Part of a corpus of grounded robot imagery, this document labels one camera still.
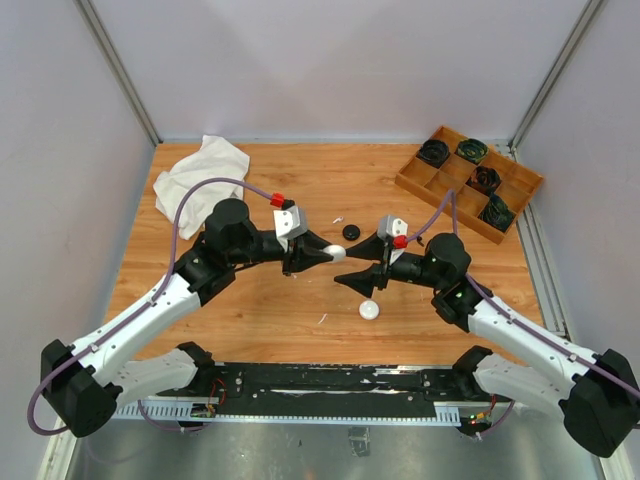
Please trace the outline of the black round charging case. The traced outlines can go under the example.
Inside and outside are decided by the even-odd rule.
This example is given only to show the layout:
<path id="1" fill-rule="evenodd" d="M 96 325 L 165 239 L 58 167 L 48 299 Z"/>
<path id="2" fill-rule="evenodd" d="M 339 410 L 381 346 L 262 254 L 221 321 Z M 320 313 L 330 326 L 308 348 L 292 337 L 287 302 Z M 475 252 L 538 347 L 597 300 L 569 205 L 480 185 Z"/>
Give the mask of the black round charging case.
<path id="1" fill-rule="evenodd" d="M 342 236 L 347 241 L 356 241 L 361 236 L 361 230 L 355 224 L 347 224 L 342 230 Z"/>

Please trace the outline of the white crumpled cloth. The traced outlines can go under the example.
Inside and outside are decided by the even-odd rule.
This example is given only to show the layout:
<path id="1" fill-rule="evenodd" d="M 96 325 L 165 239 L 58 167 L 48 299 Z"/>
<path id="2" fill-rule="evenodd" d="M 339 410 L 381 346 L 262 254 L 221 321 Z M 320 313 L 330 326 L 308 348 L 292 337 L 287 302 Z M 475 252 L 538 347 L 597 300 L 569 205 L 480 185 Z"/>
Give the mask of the white crumpled cloth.
<path id="1" fill-rule="evenodd" d="M 198 151 L 163 171 L 153 184 L 156 208 L 174 223 L 178 206 L 196 184 L 210 178 L 243 181 L 248 173 L 250 157 L 219 136 L 204 135 Z M 203 225 L 214 206 L 227 198 L 242 199 L 243 188 L 226 182 L 204 185 L 195 191 L 183 207 L 178 221 L 179 236 L 189 240 Z"/>

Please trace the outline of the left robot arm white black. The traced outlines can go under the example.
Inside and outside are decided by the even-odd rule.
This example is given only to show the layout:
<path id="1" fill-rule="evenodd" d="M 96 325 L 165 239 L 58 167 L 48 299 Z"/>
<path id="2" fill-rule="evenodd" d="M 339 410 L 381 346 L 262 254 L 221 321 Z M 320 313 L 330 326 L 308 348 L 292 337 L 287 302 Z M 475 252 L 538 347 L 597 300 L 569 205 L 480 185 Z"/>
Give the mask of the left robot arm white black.
<path id="1" fill-rule="evenodd" d="M 343 247 L 311 232 L 304 212 L 275 197 L 274 227 L 258 229 L 248 205 L 237 198 L 216 204 L 194 244 L 172 255 L 168 271 L 145 295 L 93 332 L 65 344 L 49 343 L 41 352 L 41 383 L 28 405 L 30 428 L 35 404 L 44 398 L 63 422 L 62 432 L 87 437 L 122 406 L 149 395 L 185 388 L 207 393 L 214 371 L 199 360 L 201 350 L 180 346 L 146 361 L 135 355 L 159 334 L 199 310 L 226 289 L 243 267 L 278 262 L 284 274 L 299 273 L 345 258 Z"/>

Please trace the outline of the black rolled item far left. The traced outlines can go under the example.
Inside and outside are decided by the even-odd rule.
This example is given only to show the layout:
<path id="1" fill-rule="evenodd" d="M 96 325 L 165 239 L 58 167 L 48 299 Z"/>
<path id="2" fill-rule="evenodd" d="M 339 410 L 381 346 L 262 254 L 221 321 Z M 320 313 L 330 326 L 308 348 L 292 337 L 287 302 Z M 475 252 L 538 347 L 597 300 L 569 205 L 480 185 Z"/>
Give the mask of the black rolled item far left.
<path id="1" fill-rule="evenodd" d="M 418 152 L 416 157 L 426 164 L 440 168 L 450 156 L 450 150 L 448 145 L 438 139 L 429 139 L 425 141 Z"/>

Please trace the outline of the dark red rolled item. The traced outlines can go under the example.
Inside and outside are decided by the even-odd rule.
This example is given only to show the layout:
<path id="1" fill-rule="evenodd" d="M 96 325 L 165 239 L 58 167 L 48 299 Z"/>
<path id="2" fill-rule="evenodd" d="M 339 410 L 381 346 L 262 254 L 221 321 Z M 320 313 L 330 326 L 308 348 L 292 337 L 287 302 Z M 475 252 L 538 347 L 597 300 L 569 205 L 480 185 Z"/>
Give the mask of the dark red rolled item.
<path id="1" fill-rule="evenodd" d="M 483 166 L 478 166 L 467 181 L 468 186 L 486 196 L 494 194 L 500 184 L 499 173 L 493 168 Z"/>

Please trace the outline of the green black rolled item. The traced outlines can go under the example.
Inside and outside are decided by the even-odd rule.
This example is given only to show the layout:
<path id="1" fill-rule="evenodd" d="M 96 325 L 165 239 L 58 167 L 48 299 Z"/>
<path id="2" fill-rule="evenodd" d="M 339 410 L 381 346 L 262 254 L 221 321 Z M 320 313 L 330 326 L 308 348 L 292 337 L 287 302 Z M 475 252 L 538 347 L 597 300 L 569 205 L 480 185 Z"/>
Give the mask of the green black rolled item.
<path id="1" fill-rule="evenodd" d="M 474 165 L 479 165 L 488 155 L 489 147 L 474 138 L 460 141 L 456 147 L 456 154 Z"/>

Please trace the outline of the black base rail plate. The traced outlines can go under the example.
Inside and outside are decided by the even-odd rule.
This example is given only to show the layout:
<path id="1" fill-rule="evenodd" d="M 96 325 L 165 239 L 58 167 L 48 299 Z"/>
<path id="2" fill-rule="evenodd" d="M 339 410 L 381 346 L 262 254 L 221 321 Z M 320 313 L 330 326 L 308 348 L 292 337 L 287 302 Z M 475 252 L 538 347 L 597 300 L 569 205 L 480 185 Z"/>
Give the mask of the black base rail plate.
<path id="1" fill-rule="evenodd" d="M 409 402 L 479 402 L 492 396 L 470 377 L 451 368 L 410 365 L 279 364 L 216 362 L 198 373 L 191 384 L 159 394 L 210 403 L 217 411 L 230 402 L 246 405 L 260 398 L 267 404 L 291 404 L 295 398 L 318 411 L 344 401 L 360 407 L 387 405 L 391 399 Z"/>

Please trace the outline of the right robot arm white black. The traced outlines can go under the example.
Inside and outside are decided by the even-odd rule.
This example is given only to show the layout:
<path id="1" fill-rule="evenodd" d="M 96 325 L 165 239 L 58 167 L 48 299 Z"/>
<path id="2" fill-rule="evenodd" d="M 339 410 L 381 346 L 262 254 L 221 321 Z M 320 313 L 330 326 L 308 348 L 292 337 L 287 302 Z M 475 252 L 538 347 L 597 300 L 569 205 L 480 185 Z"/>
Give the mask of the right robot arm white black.
<path id="1" fill-rule="evenodd" d="M 422 255 L 407 253 L 404 236 L 372 235 L 351 247 L 329 246 L 333 260 L 372 261 L 360 272 L 336 277 L 365 297 L 391 280 L 429 287 L 439 317 L 485 338 L 522 360 L 515 365 L 487 349 L 473 348 L 453 375 L 466 400 L 495 394 L 559 420 L 588 452 L 609 458 L 639 426 L 639 387 L 629 361 L 613 349 L 596 353 L 562 339 L 509 307 L 467 272 L 471 263 L 454 233 L 429 240 Z"/>

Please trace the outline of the wooden compartment tray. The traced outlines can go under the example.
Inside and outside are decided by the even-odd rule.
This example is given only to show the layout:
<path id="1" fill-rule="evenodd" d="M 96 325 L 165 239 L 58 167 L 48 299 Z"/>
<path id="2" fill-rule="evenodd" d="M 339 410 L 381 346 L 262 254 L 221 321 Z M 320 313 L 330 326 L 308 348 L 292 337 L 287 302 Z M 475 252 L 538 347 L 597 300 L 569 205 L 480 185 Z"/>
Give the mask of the wooden compartment tray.
<path id="1" fill-rule="evenodd" d="M 457 220 L 496 245 L 543 180 L 492 146 L 447 126 L 439 127 L 395 176 L 396 185 L 434 207 L 454 192 Z"/>

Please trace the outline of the white round charging case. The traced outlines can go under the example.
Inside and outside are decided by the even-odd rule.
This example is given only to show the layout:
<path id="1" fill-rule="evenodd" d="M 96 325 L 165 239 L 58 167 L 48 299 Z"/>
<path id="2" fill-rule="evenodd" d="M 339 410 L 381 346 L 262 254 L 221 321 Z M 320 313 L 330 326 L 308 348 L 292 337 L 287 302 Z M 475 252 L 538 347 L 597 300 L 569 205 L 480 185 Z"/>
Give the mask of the white round charging case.
<path id="1" fill-rule="evenodd" d="M 337 244 L 331 244 L 322 249 L 322 251 L 331 257 L 332 263 L 338 263 L 346 258 L 346 249 Z"/>
<path id="2" fill-rule="evenodd" d="M 375 320 L 380 314 L 380 307 L 375 301 L 366 299 L 359 305 L 358 313 L 364 320 Z"/>

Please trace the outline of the blue green rolled item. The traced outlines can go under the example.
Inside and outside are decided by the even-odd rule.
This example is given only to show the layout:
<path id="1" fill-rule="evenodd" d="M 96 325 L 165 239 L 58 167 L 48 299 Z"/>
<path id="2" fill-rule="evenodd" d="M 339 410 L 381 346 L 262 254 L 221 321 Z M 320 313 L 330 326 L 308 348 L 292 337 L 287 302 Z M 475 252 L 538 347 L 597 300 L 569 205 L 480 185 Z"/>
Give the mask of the blue green rolled item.
<path id="1" fill-rule="evenodd" d="M 515 219 L 515 213 L 500 196 L 492 194 L 479 218 L 491 227 L 506 232 Z"/>

